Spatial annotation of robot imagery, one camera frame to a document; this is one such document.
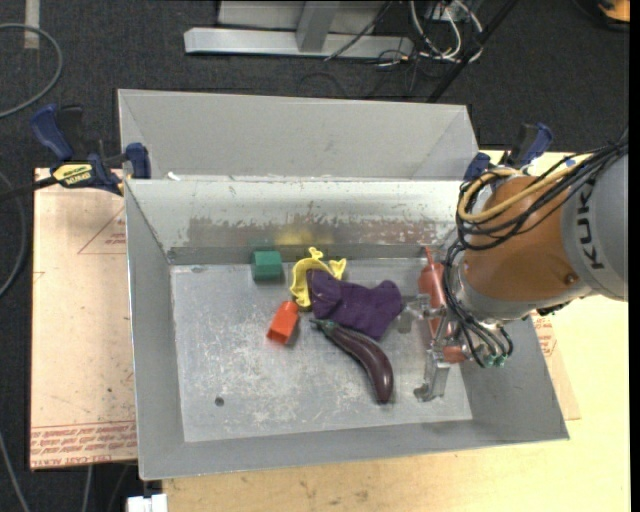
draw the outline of metal stand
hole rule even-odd
[[[192,28],[185,32],[187,54],[221,53],[328,57],[349,44],[355,35],[329,33],[340,2],[305,2],[295,31]],[[362,36],[339,57],[375,59],[388,50],[411,52],[408,38]]]

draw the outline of purple toy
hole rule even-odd
[[[402,311],[400,290],[391,281],[375,288],[340,281],[328,272],[309,270],[313,315],[356,329],[378,341]]]

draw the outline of red part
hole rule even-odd
[[[427,260],[429,264],[422,269],[420,277],[418,278],[418,290],[420,293],[428,293],[431,297],[429,302],[432,308],[440,308],[446,304],[446,298],[444,295],[444,288],[442,286],[442,275],[444,274],[444,265],[442,263],[434,263],[431,258],[431,251],[429,248],[425,248],[427,253]],[[435,338],[436,332],[438,332],[438,326],[440,325],[441,318],[431,318],[429,320],[429,330],[431,331],[431,337]],[[451,334],[450,328],[447,327],[447,335]]]
[[[457,364],[466,361],[467,358],[460,347],[444,347],[442,349],[444,360],[450,364]]]
[[[285,301],[280,304],[273,320],[271,320],[271,326],[267,331],[267,338],[285,344],[289,341],[297,323],[298,305],[289,300]]]

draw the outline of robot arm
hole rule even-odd
[[[534,177],[498,166],[466,182],[456,240],[442,272],[429,274],[442,276],[448,326],[433,336],[416,396],[443,394],[436,384],[460,354],[481,366],[505,364],[514,342],[504,326],[531,311],[592,294],[627,300],[627,193],[626,131],[572,167],[562,161]]]

